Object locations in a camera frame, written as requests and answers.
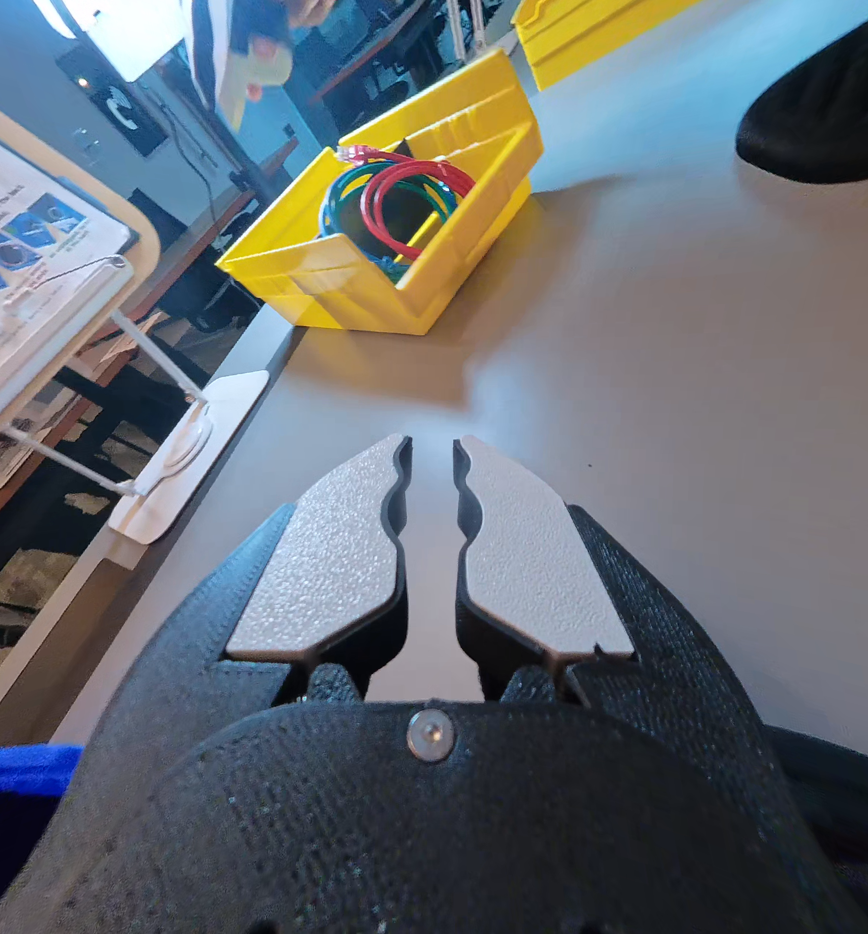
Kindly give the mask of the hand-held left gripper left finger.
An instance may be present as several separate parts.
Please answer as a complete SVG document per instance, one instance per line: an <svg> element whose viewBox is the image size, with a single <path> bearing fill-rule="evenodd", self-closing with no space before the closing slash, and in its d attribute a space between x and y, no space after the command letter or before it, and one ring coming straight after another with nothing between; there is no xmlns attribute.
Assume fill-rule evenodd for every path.
<svg viewBox="0 0 868 934"><path fill-rule="evenodd" d="M225 646L226 660L344 668L358 697L404 647L413 440L394 433L295 502Z"/></svg>

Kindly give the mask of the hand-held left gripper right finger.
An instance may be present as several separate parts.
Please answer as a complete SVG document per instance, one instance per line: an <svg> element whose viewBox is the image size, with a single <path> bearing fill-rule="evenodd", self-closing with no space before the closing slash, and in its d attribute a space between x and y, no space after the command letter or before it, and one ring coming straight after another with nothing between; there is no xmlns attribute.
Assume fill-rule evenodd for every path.
<svg viewBox="0 0 868 934"><path fill-rule="evenodd" d="M485 697L536 668L552 684L582 663L632 668L637 648L564 499L473 435L452 444L455 634Z"/></svg>

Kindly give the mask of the yellow plastic bin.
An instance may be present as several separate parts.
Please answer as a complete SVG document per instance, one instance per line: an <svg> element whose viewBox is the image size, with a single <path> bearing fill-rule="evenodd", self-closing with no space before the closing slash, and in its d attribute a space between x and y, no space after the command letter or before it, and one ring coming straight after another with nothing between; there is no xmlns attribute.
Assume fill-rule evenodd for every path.
<svg viewBox="0 0 868 934"><path fill-rule="evenodd" d="M537 119L508 53L494 48L345 135L344 147L447 161L476 185L436 229L411 240L420 258L399 283L343 233L319 236L319 210L344 162L325 148L223 254L218 267L294 325L426 334L531 194L543 154Z"/></svg>
<svg viewBox="0 0 868 934"><path fill-rule="evenodd" d="M522 1L511 19L538 90L546 90L696 1Z"/></svg>

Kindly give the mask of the blue plastic bin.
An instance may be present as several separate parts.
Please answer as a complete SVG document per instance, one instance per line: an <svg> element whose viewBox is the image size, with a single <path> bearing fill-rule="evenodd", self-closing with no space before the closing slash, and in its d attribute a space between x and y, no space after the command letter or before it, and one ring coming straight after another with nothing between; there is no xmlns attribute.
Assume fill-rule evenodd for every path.
<svg viewBox="0 0 868 934"><path fill-rule="evenodd" d="M0 898L43 835L77 768L83 747L0 747Z"/></svg>

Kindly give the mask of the white document stand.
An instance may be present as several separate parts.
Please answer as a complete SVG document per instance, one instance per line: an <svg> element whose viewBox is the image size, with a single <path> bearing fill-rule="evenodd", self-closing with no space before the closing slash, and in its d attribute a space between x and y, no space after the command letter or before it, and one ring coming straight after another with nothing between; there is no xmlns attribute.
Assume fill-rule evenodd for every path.
<svg viewBox="0 0 868 934"><path fill-rule="evenodd" d="M129 261L113 254L18 287L0 301L0 434L116 494L111 530L148 545L182 514L263 394L269 374L246 372L200 387L120 311L120 295L134 277ZM86 329L107 318L173 379L188 403L142 472L125 482L111 480L12 423L39 385L54 378L70 358Z"/></svg>

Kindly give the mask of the instruction sheet on clipboard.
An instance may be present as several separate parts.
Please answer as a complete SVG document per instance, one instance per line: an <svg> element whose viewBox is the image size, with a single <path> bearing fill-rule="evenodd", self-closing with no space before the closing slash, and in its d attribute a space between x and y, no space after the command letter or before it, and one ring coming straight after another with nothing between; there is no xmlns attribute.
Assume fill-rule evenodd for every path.
<svg viewBox="0 0 868 934"><path fill-rule="evenodd" d="M154 272L159 263L160 240L152 224L126 199L118 196L107 186L93 178L87 171L58 153L52 147L43 143L41 139L31 134L31 132L27 131L20 124L6 117L1 111L0 144L11 149L20 157L41 169L44 173L56 178L58 182L78 192L82 198L90 201L92 204L100 206L107 214L116 217L127 227L136 231L139 236L138 242L133 244L123 256L135 270L135 277L120 295L123 304L137 287L147 281L148 277ZM82 341L77 343L72 349L71 357L88 343L90 338L96 334L101 324L107 320L108 318L86 329ZM39 385L35 394L40 391L47 382ZM18 414L21 414L22 410L31 399L13 415L12 419Z"/></svg>

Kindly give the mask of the printed instruction sheet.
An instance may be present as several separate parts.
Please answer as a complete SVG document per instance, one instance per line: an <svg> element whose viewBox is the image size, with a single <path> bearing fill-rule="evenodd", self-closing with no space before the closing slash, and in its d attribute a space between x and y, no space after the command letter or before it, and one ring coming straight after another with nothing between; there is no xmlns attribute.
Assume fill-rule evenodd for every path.
<svg viewBox="0 0 868 934"><path fill-rule="evenodd" d="M0 387L101 293L131 277L111 272L139 239L100 206L0 144Z"/></svg>

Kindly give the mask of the dark cloth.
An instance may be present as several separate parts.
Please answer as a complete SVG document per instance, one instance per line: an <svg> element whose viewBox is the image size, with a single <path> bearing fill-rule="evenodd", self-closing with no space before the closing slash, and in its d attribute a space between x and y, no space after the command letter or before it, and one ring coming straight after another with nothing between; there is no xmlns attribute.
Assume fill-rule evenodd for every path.
<svg viewBox="0 0 868 934"><path fill-rule="evenodd" d="M868 755L792 730L765 734L817 843L868 917Z"/></svg>

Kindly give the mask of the black padded bag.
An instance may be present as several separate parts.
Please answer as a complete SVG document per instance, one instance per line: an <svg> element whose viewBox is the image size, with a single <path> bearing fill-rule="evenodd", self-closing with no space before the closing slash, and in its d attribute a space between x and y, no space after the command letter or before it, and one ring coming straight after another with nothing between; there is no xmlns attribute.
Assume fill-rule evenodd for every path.
<svg viewBox="0 0 868 934"><path fill-rule="evenodd" d="M743 115L735 150L799 183L868 180L868 20L769 86Z"/></svg>

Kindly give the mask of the black wall phone panel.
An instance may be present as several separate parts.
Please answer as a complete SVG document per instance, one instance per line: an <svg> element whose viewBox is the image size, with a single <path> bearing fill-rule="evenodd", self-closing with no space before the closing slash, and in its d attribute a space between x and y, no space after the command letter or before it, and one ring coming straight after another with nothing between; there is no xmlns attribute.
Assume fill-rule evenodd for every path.
<svg viewBox="0 0 868 934"><path fill-rule="evenodd" d="M153 155L169 140L169 134L101 55L76 43L55 63L141 157Z"/></svg>

